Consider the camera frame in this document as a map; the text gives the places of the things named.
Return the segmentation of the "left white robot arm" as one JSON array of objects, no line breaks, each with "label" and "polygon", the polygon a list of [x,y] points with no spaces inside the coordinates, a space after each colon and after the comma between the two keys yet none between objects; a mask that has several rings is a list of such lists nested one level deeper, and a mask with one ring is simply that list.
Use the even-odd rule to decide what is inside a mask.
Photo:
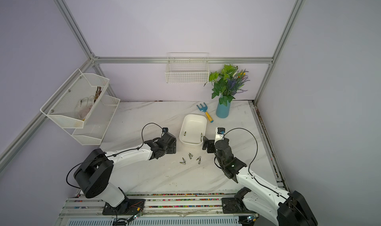
[{"label": "left white robot arm", "polygon": [[107,206],[127,211],[132,204],[125,193],[110,183],[113,172],[123,167],[176,153],[176,137],[168,132],[153,140],[147,140],[139,147],[122,151],[104,152],[95,149],[88,157],[74,167],[73,177],[86,198],[99,198]]}]

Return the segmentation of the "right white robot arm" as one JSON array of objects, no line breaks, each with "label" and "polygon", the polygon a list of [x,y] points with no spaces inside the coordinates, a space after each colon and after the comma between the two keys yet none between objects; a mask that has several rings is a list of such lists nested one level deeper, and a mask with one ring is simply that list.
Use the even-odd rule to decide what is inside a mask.
[{"label": "right white robot arm", "polygon": [[297,192],[282,190],[256,173],[232,153],[228,139],[204,139],[202,147],[215,155],[216,165],[228,179],[240,184],[233,198],[223,200],[225,214],[255,212],[276,226],[316,226],[318,222],[305,197]]}]

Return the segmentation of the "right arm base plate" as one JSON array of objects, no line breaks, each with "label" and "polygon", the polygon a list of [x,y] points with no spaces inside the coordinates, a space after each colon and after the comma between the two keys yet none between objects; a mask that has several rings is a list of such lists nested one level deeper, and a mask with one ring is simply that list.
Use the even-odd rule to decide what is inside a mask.
[{"label": "right arm base plate", "polygon": [[235,197],[222,198],[222,211],[224,214],[251,214],[255,213],[246,208],[241,199]]}]

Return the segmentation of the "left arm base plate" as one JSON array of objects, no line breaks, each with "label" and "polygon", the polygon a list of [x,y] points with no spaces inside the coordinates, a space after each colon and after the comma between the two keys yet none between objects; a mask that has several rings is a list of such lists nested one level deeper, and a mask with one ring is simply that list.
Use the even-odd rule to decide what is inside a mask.
[{"label": "left arm base plate", "polygon": [[145,199],[125,199],[119,206],[111,207],[105,203],[102,215],[120,216],[120,215],[136,215],[144,209]]}]

